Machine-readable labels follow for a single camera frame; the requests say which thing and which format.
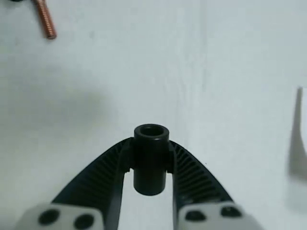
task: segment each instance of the white surface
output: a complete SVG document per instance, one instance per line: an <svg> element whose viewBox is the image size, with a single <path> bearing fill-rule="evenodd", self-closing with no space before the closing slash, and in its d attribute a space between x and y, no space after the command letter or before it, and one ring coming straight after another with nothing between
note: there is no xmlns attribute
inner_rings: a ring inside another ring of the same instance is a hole
<svg viewBox="0 0 307 230"><path fill-rule="evenodd" d="M223 207L234 207L242 216L223 217ZM203 221L191 221L186 219L190 211L199 211L205 216ZM246 213L242 207L233 202L205 203L184 206L178 215L178 230L263 230L259 223Z"/></svg>
<svg viewBox="0 0 307 230"><path fill-rule="evenodd" d="M307 85L305 0L48 0L48 41L30 1L0 1L0 228L51 200L143 123L170 129L269 229L306 229L306 159L291 157ZM172 228L126 176L119 229Z"/></svg>
<svg viewBox="0 0 307 230"><path fill-rule="evenodd" d="M41 225L37 220L47 210L59 211L56 221ZM25 211L14 230L76 230L74 223L78 217L87 214L94 218L88 230L104 230L102 213L95 208L71 205L40 204Z"/></svg>

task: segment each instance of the black plastic part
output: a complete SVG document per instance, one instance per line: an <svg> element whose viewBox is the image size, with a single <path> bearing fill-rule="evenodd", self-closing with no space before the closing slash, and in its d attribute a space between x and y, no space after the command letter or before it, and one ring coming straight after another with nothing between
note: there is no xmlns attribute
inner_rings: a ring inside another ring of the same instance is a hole
<svg viewBox="0 0 307 230"><path fill-rule="evenodd" d="M168 137L168 129L160 125L134 130L134 188L143 195L153 196L165 188Z"/></svg>
<svg viewBox="0 0 307 230"><path fill-rule="evenodd" d="M173 217L177 229L179 210L184 205L232 201L229 194L191 153L170 141L174 152L173 168Z"/></svg>
<svg viewBox="0 0 307 230"><path fill-rule="evenodd" d="M205 221L206 216L201 211L198 211L198 210L189 211L186 214L186 220L192 221L192 222Z"/></svg>
<svg viewBox="0 0 307 230"><path fill-rule="evenodd" d="M191 153L169 141L167 128L148 124L137 127L134 138L119 142L94 160L52 202L97 208L103 213L105 229L116 230L124 173L130 168L134 169L134 188L149 196L164 190L166 171L173 174L174 229L178 212L185 205L232 201ZM194 217L203 218L195 213L188 218Z"/></svg>
<svg viewBox="0 0 307 230"><path fill-rule="evenodd" d="M94 217L91 214L83 214L78 216L74 222L75 229L85 230L90 228L94 224Z"/></svg>
<svg viewBox="0 0 307 230"><path fill-rule="evenodd" d="M118 227L124 173L129 162L126 147L131 138L111 147L77 175L53 203L93 207L103 213L107 230Z"/></svg>
<svg viewBox="0 0 307 230"><path fill-rule="evenodd" d="M42 226L47 226L56 222L59 218L60 212L57 209L49 209L43 212L39 218L38 223Z"/></svg>
<svg viewBox="0 0 307 230"><path fill-rule="evenodd" d="M242 213L233 206L227 206L221 210L222 217L238 218L242 217Z"/></svg>

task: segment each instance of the black cylindrical spacer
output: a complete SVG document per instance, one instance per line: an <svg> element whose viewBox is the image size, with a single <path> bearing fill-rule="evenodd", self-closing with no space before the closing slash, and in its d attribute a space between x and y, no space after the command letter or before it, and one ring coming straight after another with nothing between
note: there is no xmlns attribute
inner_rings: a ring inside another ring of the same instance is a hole
<svg viewBox="0 0 307 230"><path fill-rule="evenodd" d="M143 195L153 196L165 188L169 131L146 124L134 130L134 188Z"/></svg>

